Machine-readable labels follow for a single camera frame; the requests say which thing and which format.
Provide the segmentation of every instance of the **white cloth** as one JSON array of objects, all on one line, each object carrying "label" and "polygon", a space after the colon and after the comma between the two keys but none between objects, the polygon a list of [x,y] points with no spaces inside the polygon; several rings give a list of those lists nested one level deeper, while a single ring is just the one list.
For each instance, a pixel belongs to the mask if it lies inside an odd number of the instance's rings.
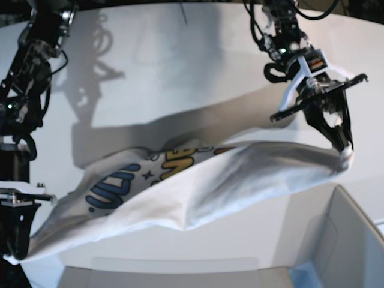
[{"label": "white cloth", "polygon": [[350,148],[339,153],[287,142],[256,142],[213,157],[225,150],[150,156],[129,150],[91,165],[31,238],[21,262],[150,226],[194,229],[256,202],[329,182],[353,160]]}]

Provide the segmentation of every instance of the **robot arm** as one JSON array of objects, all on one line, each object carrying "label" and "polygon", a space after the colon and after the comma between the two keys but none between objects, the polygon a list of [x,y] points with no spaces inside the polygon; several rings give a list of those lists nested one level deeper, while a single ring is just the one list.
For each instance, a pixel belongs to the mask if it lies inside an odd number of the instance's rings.
[{"label": "robot arm", "polygon": [[[338,1],[320,17],[308,17],[297,9],[297,1],[265,0],[263,12],[268,18],[268,24],[261,30],[254,18],[254,1],[250,9],[252,36],[261,51],[266,51],[273,63],[264,68],[265,77],[272,83],[290,81],[283,93],[279,112],[271,116],[271,121],[279,121],[300,110],[303,111],[307,123],[320,131],[338,151],[348,146],[353,147],[350,127],[350,116],[346,98],[346,89],[367,80],[365,74],[354,76],[345,69],[328,62],[321,49],[315,49],[307,35],[300,30],[296,13],[310,20],[320,20],[326,17]],[[269,33],[272,23],[275,35]],[[256,35],[255,26],[262,37]],[[276,76],[275,69],[284,74]],[[332,80],[328,72],[334,71],[344,82]],[[295,91],[299,94],[296,103],[290,107]],[[325,114],[337,114],[338,121],[330,126]]]},{"label": "robot arm", "polygon": [[[0,84],[0,136],[27,143],[31,160],[37,150],[31,133],[43,126],[50,98],[52,72],[48,60],[57,58],[69,36],[77,6],[74,0],[28,0],[31,18],[19,37],[19,49]],[[41,95],[46,93],[41,106]]]},{"label": "robot arm", "polygon": [[[29,162],[36,158],[31,133],[43,125],[50,98],[52,76],[49,59],[64,54],[63,46],[77,11],[75,0],[28,0],[31,18],[18,40],[18,50],[0,84],[0,137],[12,136],[14,144],[0,143],[0,255],[26,257],[36,200],[53,201],[43,185],[29,184]],[[44,105],[41,95],[46,93]],[[19,145],[24,140],[25,146]]]}]

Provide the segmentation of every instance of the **white box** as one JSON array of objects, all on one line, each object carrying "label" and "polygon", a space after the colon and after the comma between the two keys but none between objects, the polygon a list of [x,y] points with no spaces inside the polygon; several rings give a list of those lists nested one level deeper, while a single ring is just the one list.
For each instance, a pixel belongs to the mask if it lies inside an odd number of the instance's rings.
[{"label": "white box", "polygon": [[[153,261],[137,262],[138,266],[152,265],[152,273],[114,272],[123,271],[121,267],[132,261],[99,258],[92,269],[66,267],[59,287],[384,287],[384,238],[343,187],[324,185],[293,195],[289,201],[282,225],[276,226],[280,230],[277,245],[255,247],[260,256],[270,258],[259,259],[271,263],[266,269],[204,273],[209,263],[201,263],[200,272],[185,273],[176,266],[188,263]],[[250,229],[263,233],[268,222],[275,223],[273,216]]]}]

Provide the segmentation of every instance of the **white backdrop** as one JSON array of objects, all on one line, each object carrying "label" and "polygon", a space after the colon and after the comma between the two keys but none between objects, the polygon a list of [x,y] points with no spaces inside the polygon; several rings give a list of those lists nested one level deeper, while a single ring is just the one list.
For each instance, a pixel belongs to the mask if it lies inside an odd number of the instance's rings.
[{"label": "white backdrop", "polygon": [[[65,48],[70,63],[54,78],[44,127],[33,134],[38,148],[33,183],[45,182],[50,193],[62,197],[80,182],[82,169],[104,155],[133,146],[161,149],[191,137],[210,144],[269,139],[329,146],[301,114],[281,123],[284,129],[270,129],[269,116],[286,84],[264,78],[269,58],[253,43],[242,5],[184,7],[187,24],[179,4],[78,13]],[[260,10],[257,18],[264,20]],[[299,22],[330,62],[369,76],[369,83],[347,92],[356,156],[340,182],[373,220],[384,220],[384,27],[333,15]],[[24,26],[0,29],[0,75],[9,69]],[[55,68],[62,60],[52,63]],[[275,217],[271,233],[277,236],[288,203],[289,197],[261,203],[196,231],[149,229],[101,241],[64,253],[61,260],[90,267],[95,257],[252,259],[259,236],[249,227]],[[47,205],[39,209],[33,230],[49,211]]]}]

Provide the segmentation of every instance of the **yellow lettering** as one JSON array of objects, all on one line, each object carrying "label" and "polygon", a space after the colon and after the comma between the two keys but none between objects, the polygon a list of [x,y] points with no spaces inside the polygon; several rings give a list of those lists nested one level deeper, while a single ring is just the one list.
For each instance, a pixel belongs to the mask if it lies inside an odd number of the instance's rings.
[{"label": "yellow lettering", "polygon": [[165,180],[168,177],[191,167],[193,162],[193,158],[182,158],[163,163],[162,168],[171,169],[171,171],[161,174],[160,179]]},{"label": "yellow lettering", "polygon": [[166,152],[166,160],[173,160],[178,158],[183,158],[186,156],[190,156],[196,152],[197,149],[183,149],[183,150],[176,150],[176,151],[168,151]]}]

